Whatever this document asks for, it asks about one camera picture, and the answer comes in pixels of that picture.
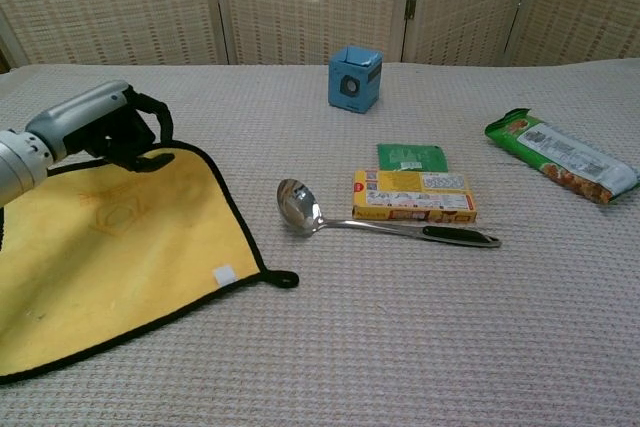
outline metal spoon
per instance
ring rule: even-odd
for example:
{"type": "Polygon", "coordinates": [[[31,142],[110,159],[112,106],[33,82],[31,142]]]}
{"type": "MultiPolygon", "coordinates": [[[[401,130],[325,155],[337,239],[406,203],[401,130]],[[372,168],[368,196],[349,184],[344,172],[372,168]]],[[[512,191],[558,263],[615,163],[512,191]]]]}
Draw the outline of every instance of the metal spoon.
{"type": "Polygon", "coordinates": [[[371,230],[373,232],[404,235],[416,239],[473,247],[500,247],[501,244],[495,237],[468,229],[430,225],[410,227],[388,225],[380,222],[361,222],[359,220],[329,220],[322,215],[320,206],[311,191],[302,182],[294,179],[285,179],[280,182],[278,186],[278,208],[287,225],[297,234],[307,237],[325,227],[336,227],[371,230]]]}

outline gray tablecloth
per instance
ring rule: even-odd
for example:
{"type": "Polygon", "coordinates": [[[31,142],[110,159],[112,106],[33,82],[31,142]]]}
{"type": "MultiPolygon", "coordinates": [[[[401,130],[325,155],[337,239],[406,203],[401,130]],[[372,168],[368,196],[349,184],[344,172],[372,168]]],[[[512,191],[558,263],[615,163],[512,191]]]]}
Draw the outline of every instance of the gray tablecloth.
{"type": "Polygon", "coordinates": [[[266,263],[300,286],[243,288],[0,387],[2,425],[640,425],[640,192],[597,206],[483,134],[527,107],[639,166],[640,59],[386,64],[366,115],[327,105],[321,66],[31,66],[0,77],[0,128],[114,78],[170,106],[176,138],[217,162],[266,263]],[[377,166],[379,142],[440,145],[470,180],[476,227],[503,247],[290,235],[279,180],[348,217],[353,172],[377,166]]]}

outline woven screen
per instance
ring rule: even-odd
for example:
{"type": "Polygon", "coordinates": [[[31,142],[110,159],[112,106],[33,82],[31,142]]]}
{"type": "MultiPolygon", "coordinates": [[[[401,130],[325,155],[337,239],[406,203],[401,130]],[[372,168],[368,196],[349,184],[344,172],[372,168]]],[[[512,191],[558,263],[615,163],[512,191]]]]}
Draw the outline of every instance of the woven screen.
{"type": "Polygon", "coordinates": [[[226,0],[226,7],[241,64],[325,63],[348,44],[400,60],[404,0],[226,0]],[[401,29],[392,33],[394,11],[401,29]]]}
{"type": "Polygon", "coordinates": [[[2,0],[1,8],[29,63],[226,63],[208,0],[2,0]]]}
{"type": "Polygon", "coordinates": [[[513,65],[640,57],[640,0],[523,0],[513,65]]]}
{"type": "Polygon", "coordinates": [[[495,65],[502,60],[518,0],[417,0],[403,60],[495,65]]]}

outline hinge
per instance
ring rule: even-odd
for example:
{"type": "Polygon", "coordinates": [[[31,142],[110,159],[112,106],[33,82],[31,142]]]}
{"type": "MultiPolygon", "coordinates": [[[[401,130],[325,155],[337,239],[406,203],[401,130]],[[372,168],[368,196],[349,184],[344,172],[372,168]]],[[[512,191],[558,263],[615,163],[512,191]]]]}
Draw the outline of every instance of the hinge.
{"type": "Polygon", "coordinates": [[[416,0],[407,0],[404,6],[404,20],[413,19],[416,15],[416,0]]]}

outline spoon handle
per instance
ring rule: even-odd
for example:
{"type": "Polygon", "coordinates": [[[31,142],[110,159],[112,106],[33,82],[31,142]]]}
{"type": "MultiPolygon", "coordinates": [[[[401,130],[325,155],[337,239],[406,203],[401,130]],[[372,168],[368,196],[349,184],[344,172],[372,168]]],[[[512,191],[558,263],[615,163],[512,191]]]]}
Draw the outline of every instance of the spoon handle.
{"type": "Polygon", "coordinates": [[[427,225],[412,227],[407,225],[388,225],[380,222],[362,222],[359,220],[326,220],[324,227],[370,230],[383,234],[404,235],[415,239],[445,242],[447,244],[471,247],[500,247],[500,240],[475,230],[458,229],[427,225]]]}

